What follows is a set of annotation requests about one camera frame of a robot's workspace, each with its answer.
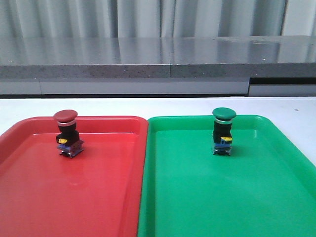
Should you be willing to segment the red plastic tray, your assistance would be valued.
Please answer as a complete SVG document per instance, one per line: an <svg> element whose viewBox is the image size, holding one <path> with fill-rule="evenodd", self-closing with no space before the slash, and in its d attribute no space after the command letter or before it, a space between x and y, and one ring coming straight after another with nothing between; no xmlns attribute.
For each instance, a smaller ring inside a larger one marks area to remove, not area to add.
<svg viewBox="0 0 316 237"><path fill-rule="evenodd" d="M79 117L84 151L59 154L51 117L22 120L0 137L3 237L137 235L148 122Z"/></svg>

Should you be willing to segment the green plastic tray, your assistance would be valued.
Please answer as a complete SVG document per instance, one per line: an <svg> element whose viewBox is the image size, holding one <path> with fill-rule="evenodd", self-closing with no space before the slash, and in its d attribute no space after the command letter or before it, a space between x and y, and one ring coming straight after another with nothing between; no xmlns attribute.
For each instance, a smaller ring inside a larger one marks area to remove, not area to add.
<svg viewBox="0 0 316 237"><path fill-rule="evenodd" d="M149 120L140 237L313 237L316 168L267 118L233 120L212 152L212 116Z"/></svg>

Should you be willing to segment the grey stone counter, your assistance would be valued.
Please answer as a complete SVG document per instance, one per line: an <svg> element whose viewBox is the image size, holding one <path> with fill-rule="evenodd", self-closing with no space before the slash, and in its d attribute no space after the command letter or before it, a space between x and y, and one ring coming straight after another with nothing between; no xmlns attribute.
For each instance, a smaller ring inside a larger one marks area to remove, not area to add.
<svg viewBox="0 0 316 237"><path fill-rule="evenodd" d="M315 37L0 40L2 98L315 94Z"/></svg>

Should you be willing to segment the red mushroom push button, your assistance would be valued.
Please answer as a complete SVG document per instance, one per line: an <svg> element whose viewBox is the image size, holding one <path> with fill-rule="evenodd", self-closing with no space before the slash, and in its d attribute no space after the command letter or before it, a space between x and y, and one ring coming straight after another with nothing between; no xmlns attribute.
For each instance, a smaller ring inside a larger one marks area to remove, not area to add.
<svg viewBox="0 0 316 237"><path fill-rule="evenodd" d="M53 116L60 131L60 134L56 136L57 149L60 150L60 155L69 158L74 158L84 150L83 141L76 130L77 116L78 113L75 110L61 110Z"/></svg>

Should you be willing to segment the green mushroom push button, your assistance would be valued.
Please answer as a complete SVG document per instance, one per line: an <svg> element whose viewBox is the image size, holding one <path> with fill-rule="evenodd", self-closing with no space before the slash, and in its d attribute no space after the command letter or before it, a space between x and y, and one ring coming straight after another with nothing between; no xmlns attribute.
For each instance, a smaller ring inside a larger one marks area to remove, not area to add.
<svg viewBox="0 0 316 237"><path fill-rule="evenodd" d="M213 154L230 156L232 149L232 123L237 116L236 112L230 108L219 107L212 111L214 116L213 127Z"/></svg>

